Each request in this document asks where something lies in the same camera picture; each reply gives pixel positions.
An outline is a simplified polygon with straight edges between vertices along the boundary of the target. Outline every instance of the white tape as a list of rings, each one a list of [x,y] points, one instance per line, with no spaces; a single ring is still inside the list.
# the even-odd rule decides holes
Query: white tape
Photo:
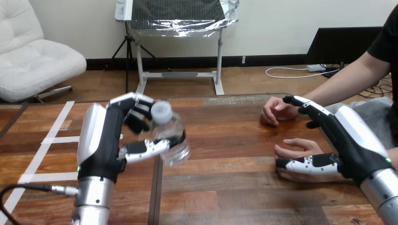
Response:
[[[59,129],[61,128],[63,122],[65,121],[66,116],[68,115],[70,109],[72,108],[74,104],[74,101],[67,102],[65,106],[63,107],[61,113],[58,115],[58,118],[55,120],[53,126],[51,127],[50,131],[48,132],[46,138],[55,138],[57,135]],[[49,143],[44,143],[40,146],[38,149],[35,157],[33,157],[33,160],[29,164],[28,168],[25,170],[25,173],[20,177],[18,183],[27,183],[30,182],[33,178],[33,174],[35,174],[36,170],[38,169],[41,161],[43,161],[44,156],[46,155],[48,149],[50,148]],[[10,197],[7,199],[6,203],[4,204],[5,208],[11,213],[16,204],[18,203],[19,199],[21,198],[23,192],[25,189],[23,188],[17,188],[14,189],[13,192],[11,193]],[[7,222],[7,217],[4,214],[0,215],[0,225],[4,225]]]
[[[79,142],[79,140],[80,140],[80,136],[54,137],[54,138],[45,138],[41,143],[42,144],[58,144],[58,143]]]
[[[26,179],[30,179],[30,182],[77,180],[77,172],[37,173],[34,175],[22,175],[22,177],[25,176],[28,176]]]

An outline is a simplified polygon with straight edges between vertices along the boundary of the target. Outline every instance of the chair leg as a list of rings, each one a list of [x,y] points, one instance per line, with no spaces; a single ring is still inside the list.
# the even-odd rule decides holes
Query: chair leg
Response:
[[[63,88],[57,88],[57,89],[51,90],[51,91],[43,93],[43,94],[38,94],[38,95],[36,95],[36,97],[40,100],[42,98],[46,98],[46,97],[53,96],[53,95],[56,95],[61,92],[66,92],[66,91],[71,91],[71,90],[72,90],[72,86],[66,86]]]

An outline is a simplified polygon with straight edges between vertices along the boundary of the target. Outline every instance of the white power cable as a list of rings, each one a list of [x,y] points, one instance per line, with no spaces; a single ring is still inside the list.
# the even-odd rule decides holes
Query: white power cable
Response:
[[[320,73],[320,74],[313,74],[313,75],[308,75],[308,76],[272,76],[268,74],[268,71],[272,70],[272,69],[290,69],[290,70],[308,70],[307,68],[305,69],[295,69],[295,68],[287,68],[287,67],[273,67],[273,68],[269,68],[265,71],[265,74],[269,77],[273,77],[273,78],[307,78],[307,77],[312,77],[312,76],[319,76],[319,75],[323,75],[323,74],[327,74],[327,73],[332,73],[332,72],[336,72],[339,71],[340,69],[337,70],[333,70],[333,71],[329,71],[329,72],[324,72],[324,73]]]

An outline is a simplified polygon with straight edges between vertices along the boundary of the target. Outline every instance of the black baseboard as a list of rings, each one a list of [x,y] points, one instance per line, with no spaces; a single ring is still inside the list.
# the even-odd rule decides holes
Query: black baseboard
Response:
[[[185,57],[185,58],[143,58],[144,70],[173,68],[214,68],[217,67],[217,57]],[[284,66],[306,64],[306,55],[256,55],[246,56],[242,63],[242,56],[224,56],[222,67],[262,67],[262,66]],[[87,70],[125,70],[126,59],[88,59]],[[137,70],[137,61],[134,59],[129,63],[129,69]]]

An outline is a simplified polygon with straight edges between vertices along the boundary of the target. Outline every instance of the white bottle cap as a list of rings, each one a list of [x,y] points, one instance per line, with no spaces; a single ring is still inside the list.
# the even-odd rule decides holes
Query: white bottle cap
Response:
[[[152,106],[151,109],[152,119],[157,124],[167,124],[173,117],[173,110],[167,101],[159,101]]]

